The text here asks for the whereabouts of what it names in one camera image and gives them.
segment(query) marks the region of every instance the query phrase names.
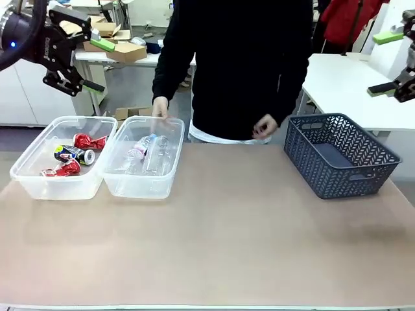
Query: cardboard box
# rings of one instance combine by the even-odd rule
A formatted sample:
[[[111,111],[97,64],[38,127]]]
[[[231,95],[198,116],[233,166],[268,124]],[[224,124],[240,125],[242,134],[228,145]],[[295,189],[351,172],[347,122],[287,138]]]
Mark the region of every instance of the cardboard box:
[[[131,40],[131,32],[130,30],[119,30],[115,33],[115,36],[112,38],[106,38],[108,41],[112,43],[118,43],[120,41],[130,41]]]
[[[113,52],[106,52],[106,56],[120,63],[134,63],[147,57],[146,47],[140,47],[130,42],[117,43]]]
[[[90,16],[90,18],[91,18],[91,27],[95,27],[97,23],[102,23],[105,21],[104,16]],[[68,21],[61,21],[59,23],[59,26],[61,26],[61,28],[66,32],[66,34],[74,34],[82,30],[78,25],[68,22]]]
[[[115,41],[130,41],[131,39],[131,31],[130,29],[126,30],[119,30],[115,33],[115,36],[113,37]]]
[[[121,25],[115,23],[96,23],[93,28],[98,29],[99,35],[103,38],[113,37],[118,30],[120,30]]]
[[[153,108],[118,108],[115,111],[114,117],[118,121],[117,130],[124,123],[125,119],[132,117],[134,115],[144,115],[146,117],[151,117]]]

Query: green object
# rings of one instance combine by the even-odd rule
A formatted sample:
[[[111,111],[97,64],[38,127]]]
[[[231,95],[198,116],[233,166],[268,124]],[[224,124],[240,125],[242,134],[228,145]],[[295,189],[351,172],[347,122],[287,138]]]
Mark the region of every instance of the green object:
[[[83,88],[84,89],[86,89],[87,91],[89,91],[89,92],[94,92],[94,93],[96,93],[96,94],[102,94],[102,92],[101,91],[98,91],[97,89],[92,89],[92,88],[90,88],[90,87],[88,87],[88,86],[83,86]]]
[[[393,95],[393,94],[395,94],[395,89],[391,89],[389,91],[379,92],[379,93],[373,93],[368,89],[368,94],[371,97],[377,97],[377,96],[381,96],[381,95]]]
[[[102,39],[101,40],[95,40],[95,39],[91,39],[91,44],[104,50],[107,52],[113,52],[115,50],[115,43],[114,42],[110,42],[108,40]]]
[[[394,34],[390,31],[381,32],[373,36],[373,40],[376,44],[382,45],[393,41],[399,41],[403,39],[403,32]]]

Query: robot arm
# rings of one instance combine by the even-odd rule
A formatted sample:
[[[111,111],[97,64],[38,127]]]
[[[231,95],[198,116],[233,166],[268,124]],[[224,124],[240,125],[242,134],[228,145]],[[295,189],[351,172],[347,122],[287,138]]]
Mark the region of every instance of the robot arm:
[[[73,66],[77,44],[89,41],[94,36],[90,17],[56,6],[49,11],[50,20],[46,20],[46,7],[47,0],[36,0],[31,16],[18,14],[19,8],[14,6],[3,9],[0,17],[0,48],[4,52],[0,55],[0,70],[23,58],[46,67],[43,82],[68,95],[76,96],[83,87],[104,91],[102,86],[84,80]],[[61,21],[74,23],[82,30],[68,35],[60,27]]]
[[[415,10],[403,13],[403,34],[410,38],[412,44],[408,51],[407,67],[394,80],[396,86],[395,97],[400,102],[415,98]]]

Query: red jacket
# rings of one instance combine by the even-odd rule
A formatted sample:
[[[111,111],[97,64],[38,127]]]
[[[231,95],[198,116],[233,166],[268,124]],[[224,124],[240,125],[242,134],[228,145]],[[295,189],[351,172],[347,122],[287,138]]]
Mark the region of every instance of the red jacket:
[[[389,0],[364,0],[352,43],[359,37],[363,27],[369,20],[376,16],[382,3],[388,2]],[[322,21],[327,24],[326,33],[324,34],[327,41],[341,46],[347,44],[357,13],[358,3],[359,0],[331,0],[322,16]]]

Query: clear plastic container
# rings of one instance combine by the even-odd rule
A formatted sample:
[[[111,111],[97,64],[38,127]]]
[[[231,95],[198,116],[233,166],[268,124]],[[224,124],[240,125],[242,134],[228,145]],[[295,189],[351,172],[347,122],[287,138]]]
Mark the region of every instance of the clear plastic container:
[[[43,177],[40,172],[61,164],[54,158],[54,150],[61,144],[73,144],[78,133],[97,139],[108,136],[111,142],[117,121],[111,117],[60,117],[52,121],[30,144],[10,170],[10,177],[21,183],[29,195],[37,200],[88,200],[94,197],[102,183],[100,166],[108,155],[107,146],[96,151],[96,160],[90,166],[82,165],[78,176]]]
[[[170,118],[130,117],[125,120],[112,142],[103,167],[104,180],[114,196],[139,199],[165,199],[169,196],[183,145],[184,122]],[[144,136],[163,137],[166,146],[158,149],[160,139],[154,139],[144,159],[128,156],[128,151]],[[149,172],[154,165],[162,171]]]

